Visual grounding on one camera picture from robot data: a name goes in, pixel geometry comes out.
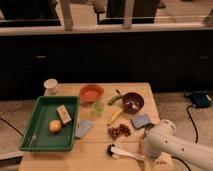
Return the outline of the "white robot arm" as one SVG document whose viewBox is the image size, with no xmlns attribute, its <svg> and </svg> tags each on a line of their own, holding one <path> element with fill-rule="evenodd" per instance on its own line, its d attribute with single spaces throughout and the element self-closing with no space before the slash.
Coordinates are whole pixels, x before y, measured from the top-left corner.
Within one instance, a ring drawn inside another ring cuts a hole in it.
<svg viewBox="0 0 213 171">
<path fill-rule="evenodd" d="M 143 140 L 144 155 L 150 159 L 157 159 L 165 152 L 204 171 L 213 171 L 213 148 L 178 138 L 175 131 L 174 123 L 166 119 L 146 129 Z"/>
</svg>

